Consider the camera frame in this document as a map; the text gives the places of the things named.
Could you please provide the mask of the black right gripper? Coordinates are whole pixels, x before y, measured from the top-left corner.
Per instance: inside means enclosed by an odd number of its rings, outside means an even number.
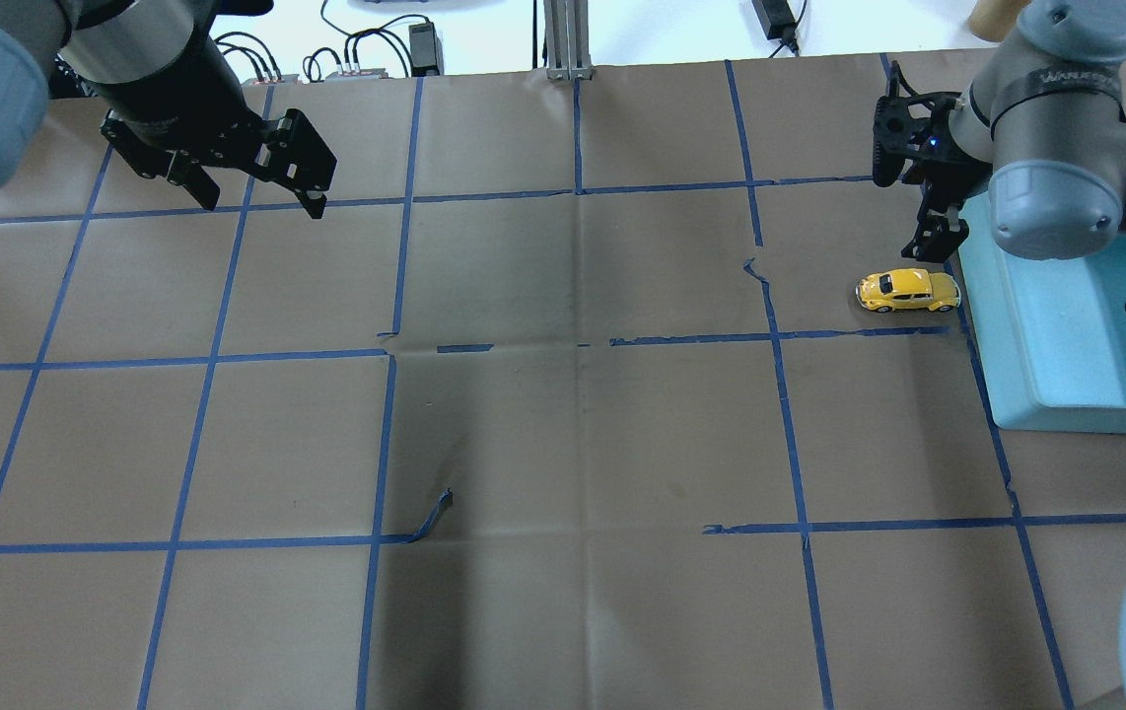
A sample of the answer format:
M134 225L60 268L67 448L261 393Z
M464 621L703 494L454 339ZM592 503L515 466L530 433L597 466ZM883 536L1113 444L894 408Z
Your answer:
M918 93L897 60L886 81L873 122L873 181L879 187L922 185L913 239L900 257L942 264L969 237L969 224L960 216L965 194L982 192L991 167L969 156L950 133L953 113L967 105L963 95Z

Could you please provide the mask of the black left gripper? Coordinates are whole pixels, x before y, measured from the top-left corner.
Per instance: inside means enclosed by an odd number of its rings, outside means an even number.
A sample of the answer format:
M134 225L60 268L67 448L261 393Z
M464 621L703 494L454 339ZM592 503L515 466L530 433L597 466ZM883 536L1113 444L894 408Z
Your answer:
M111 111L102 135L134 174L164 178L213 212L221 188L202 165L254 161L256 179L287 189L311 219L322 219L334 153L301 109L271 122L252 111L215 41L189 41L153 75L102 84L100 95ZM187 158L175 158L180 153Z

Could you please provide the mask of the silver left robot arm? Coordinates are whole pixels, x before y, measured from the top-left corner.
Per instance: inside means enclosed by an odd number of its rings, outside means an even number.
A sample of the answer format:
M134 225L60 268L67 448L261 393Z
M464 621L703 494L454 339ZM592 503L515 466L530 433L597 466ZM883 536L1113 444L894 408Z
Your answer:
M221 15L269 14L270 1L0 1L0 189L14 178L50 104L63 59L102 98L104 140L143 179L164 179L212 210L211 168L294 194L324 214L337 159L300 109L252 111L213 36Z

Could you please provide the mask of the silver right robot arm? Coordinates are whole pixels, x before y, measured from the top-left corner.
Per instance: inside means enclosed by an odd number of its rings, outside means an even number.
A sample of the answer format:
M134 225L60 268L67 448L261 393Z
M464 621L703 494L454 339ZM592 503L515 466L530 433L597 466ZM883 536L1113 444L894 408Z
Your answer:
M1088 257L1126 234L1126 1L1031 1L959 93L915 93L899 63L876 101L873 181L922 190L901 255L946 262L988 194L1013 257Z

